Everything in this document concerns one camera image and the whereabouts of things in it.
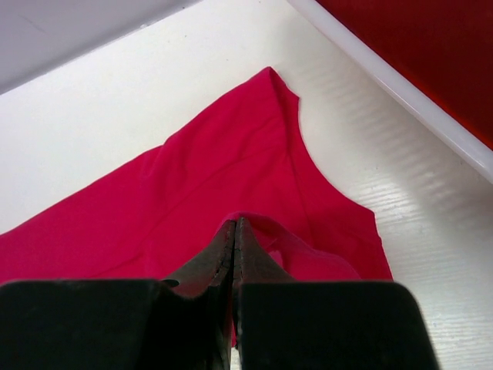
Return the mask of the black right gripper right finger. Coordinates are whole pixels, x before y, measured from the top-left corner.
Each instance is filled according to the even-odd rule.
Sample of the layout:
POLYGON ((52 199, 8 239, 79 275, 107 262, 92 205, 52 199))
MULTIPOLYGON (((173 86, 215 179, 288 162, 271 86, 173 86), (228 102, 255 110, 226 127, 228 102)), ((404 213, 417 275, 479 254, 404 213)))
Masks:
POLYGON ((403 285, 295 281, 246 218, 236 223, 234 262, 242 368, 438 368, 421 310, 403 285))

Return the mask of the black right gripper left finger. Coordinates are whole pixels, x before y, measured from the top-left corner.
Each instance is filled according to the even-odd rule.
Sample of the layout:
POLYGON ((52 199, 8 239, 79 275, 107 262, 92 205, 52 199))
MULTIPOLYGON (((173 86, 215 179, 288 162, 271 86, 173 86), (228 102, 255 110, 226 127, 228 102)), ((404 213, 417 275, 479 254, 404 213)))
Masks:
POLYGON ((1 287, 3 369, 228 369, 235 223, 162 280, 1 287))

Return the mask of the crimson red t shirt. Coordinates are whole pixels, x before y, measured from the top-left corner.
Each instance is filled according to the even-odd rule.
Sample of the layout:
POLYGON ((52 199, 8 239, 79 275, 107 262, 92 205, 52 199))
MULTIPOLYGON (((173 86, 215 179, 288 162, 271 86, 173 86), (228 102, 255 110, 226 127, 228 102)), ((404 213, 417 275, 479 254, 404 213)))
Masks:
POLYGON ((1 282, 163 279, 245 217, 299 281, 392 278, 374 213, 311 159, 267 67, 138 155, 1 236, 1 282))

